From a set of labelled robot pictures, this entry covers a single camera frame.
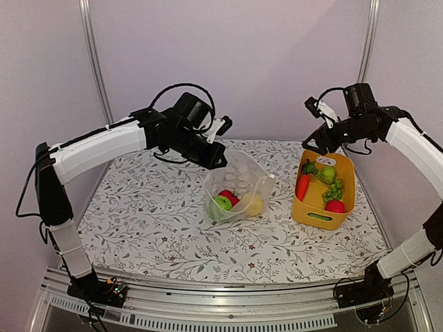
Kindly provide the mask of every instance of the orange carrot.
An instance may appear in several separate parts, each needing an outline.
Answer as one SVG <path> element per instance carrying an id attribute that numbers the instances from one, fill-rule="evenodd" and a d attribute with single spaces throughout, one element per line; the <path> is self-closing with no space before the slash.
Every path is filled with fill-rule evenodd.
<path id="1" fill-rule="evenodd" d="M 296 189 L 296 196 L 300 202 L 303 202 L 303 199 L 306 195 L 306 192 L 309 188 L 309 182 L 311 181 L 309 175 L 303 174 L 298 180 L 298 186 Z"/>

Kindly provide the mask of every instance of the floral pattern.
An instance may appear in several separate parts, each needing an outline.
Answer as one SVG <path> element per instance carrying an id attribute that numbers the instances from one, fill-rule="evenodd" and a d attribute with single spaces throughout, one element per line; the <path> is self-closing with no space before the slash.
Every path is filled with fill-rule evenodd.
<path id="1" fill-rule="evenodd" d="M 287 283 L 356 277 L 387 252 L 367 199 L 335 231 L 295 222 L 299 142 L 223 140 L 277 176 L 266 216 L 217 224 L 204 217 L 207 171 L 157 161 L 150 151 L 115 159 L 78 232 L 96 266 L 208 282 Z"/>

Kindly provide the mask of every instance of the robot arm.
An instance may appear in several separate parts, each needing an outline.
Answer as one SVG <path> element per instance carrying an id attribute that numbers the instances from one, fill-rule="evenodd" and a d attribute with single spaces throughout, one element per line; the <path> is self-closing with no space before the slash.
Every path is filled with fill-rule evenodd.
<path id="1" fill-rule="evenodd" d="M 342 144 L 360 139 L 378 139 L 400 151 L 428 179 L 443 199 L 443 153 L 415 124 L 412 116 L 397 107 L 379 107 L 368 84 L 343 89 L 350 117 L 338 120 L 323 102 L 309 98 L 305 105 L 314 116 L 327 123 L 303 142 L 305 149 L 320 154 L 335 152 Z M 393 295 L 390 278 L 411 266 L 421 264 L 443 248 L 443 204 L 423 228 L 398 248 L 365 270 L 365 281 L 337 287 L 340 307 L 354 306 Z"/>
<path id="2" fill-rule="evenodd" d="M 200 127 L 211 114 L 210 124 Z M 123 306 L 125 285 L 98 280 L 84 251 L 73 222 L 73 211 L 64 185 L 76 176 L 130 152 L 158 147 L 163 154 L 173 149 L 185 161 L 206 169 L 226 166 L 225 146 L 213 142 L 232 125 L 228 117 L 214 118 L 214 111 L 199 98 L 184 93 L 177 103 L 163 112 L 152 107 L 51 148 L 36 148 L 35 189 L 39 214 L 46 225 L 54 249 L 69 270 L 68 294 L 111 306 Z"/>

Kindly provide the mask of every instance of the wall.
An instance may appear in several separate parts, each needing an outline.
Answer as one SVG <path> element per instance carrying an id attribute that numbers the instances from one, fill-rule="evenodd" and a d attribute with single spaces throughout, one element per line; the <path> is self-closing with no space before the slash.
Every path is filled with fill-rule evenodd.
<path id="1" fill-rule="evenodd" d="M 380 105 L 408 110 L 443 144 L 443 3 L 382 1 L 368 82 Z M 393 246 L 416 232 L 441 203 L 430 184 L 399 152 L 374 145 L 355 157 L 356 169 L 386 225 Z M 443 264 L 417 269 L 436 331 L 443 331 Z"/>
<path id="2" fill-rule="evenodd" d="M 3 1 L 0 11 L 0 330 L 27 331 L 33 301 L 55 254 L 39 220 L 15 205 L 35 146 L 63 142 L 104 124 L 77 1 Z M 76 214 L 100 173 L 67 186 Z M 31 181 L 23 211 L 36 211 Z"/>
<path id="3" fill-rule="evenodd" d="M 165 86 L 193 82 L 212 93 L 219 116 L 231 116 L 231 138 L 302 139 L 319 126 L 303 103 L 355 82 L 368 9 L 346 0 L 91 3 L 116 119 Z M 168 93 L 158 109 L 180 94 Z"/>

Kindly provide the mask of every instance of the yellow plastic basket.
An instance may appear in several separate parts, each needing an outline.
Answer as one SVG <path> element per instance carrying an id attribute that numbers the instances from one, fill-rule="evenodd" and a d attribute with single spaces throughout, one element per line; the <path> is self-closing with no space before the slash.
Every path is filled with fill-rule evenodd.
<path id="1" fill-rule="evenodd" d="M 294 190 L 292 217 L 299 223 L 323 228 L 325 230 L 336 230 L 346 220 L 347 216 L 353 211 L 355 206 L 355 175 L 354 164 L 352 161 L 341 154 L 327 154 L 321 156 L 315 152 L 305 150 L 302 155 L 296 180 L 296 188 L 300 177 L 302 176 L 302 166 L 307 160 L 316 161 L 316 167 L 322 169 L 327 165 L 336 168 L 337 178 L 343 180 L 343 198 L 345 204 L 345 213 L 334 213 L 325 211 L 322 193 L 327 191 L 328 185 L 318 180 L 313 174 L 309 175 L 311 181 L 309 189 L 303 199 L 299 201 Z"/>

